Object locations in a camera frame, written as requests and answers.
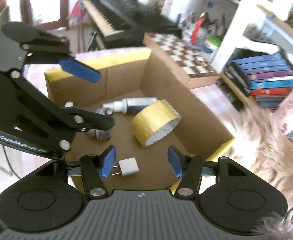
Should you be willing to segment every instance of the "yellow tape roll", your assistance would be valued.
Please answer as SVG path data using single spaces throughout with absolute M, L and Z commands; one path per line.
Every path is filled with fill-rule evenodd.
M 139 143 L 149 146 L 170 133 L 180 122 L 179 113 L 166 101 L 159 100 L 138 113 L 131 122 Z

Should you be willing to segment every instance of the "red book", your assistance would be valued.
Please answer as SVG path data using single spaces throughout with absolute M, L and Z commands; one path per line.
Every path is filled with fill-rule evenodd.
M 288 95 L 293 88 L 268 88 L 268 89 L 252 89 L 251 95 Z

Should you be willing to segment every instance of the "black cable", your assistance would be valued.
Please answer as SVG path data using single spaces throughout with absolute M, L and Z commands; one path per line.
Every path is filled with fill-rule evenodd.
M 20 177 L 20 176 L 14 171 L 14 169 L 12 168 L 11 163 L 10 163 L 9 158 L 8 158 L 8 155 L 7 155 L 7 153 L 6 153 L 6 150 L 5 150 L 5 146 L 4 146 L 4 145 L 2 145 L 2 149 L 3 149 L 3 152 L 4 152 L 4 154 L 5 154 L 5 158 L 6 158 L 6 160 L 7 160 L 7 163 L 8 163 L 8 165 L 9 165 L 10 170 L 13 172 L 13 174 L 14 174 L 15 176 L 17 176 L 18 179 L 21 179 L 21 177 Z

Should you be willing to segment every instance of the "pink gingham cloth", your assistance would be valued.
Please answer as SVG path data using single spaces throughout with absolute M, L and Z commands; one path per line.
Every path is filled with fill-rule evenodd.
M 97 57 L 104 57 L 114 55 L 117 53 L 125 53 L 145 49 L 144 47 L 138 48 L 119 48 L 119 49 L 106 49 L 91 51 L 86 53 L 77 54 L 76 59 L 83 61 Z M 30 65 L 26 74 L 27 80 L 34 85 L 40 92 L 48 97 L 48 92 L 45 84 L 44 72 L 59 67 L 59 65 Z M 222 93 L 216 85 L 194 88 L 191 89 L 192 93 L 202 101 L 218 118 L 224 118 L 226 115 L 236 113 L 236 109 Z

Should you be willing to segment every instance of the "blue rubber tip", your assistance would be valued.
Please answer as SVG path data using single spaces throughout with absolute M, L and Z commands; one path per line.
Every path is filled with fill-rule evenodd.
M 114 165 L 117 157 L 117 150 L 114 146 L 109 146 L 101 155 L 102 159 L 102 164 L 101 168 L 98 169 L 98 173 L 101 178 L 107 178 L 112 166 Z
M 179 156 L 171 149 L 168 148 L 168 162 L 170 163 L 173 172 L 177 178 L 183 177 L 183 168 Z
M 75 59 L 60 60 L 59 64 L 65 72 L 82 78 L 91 83 L 98 82 L 101 78 L 101 73 Z

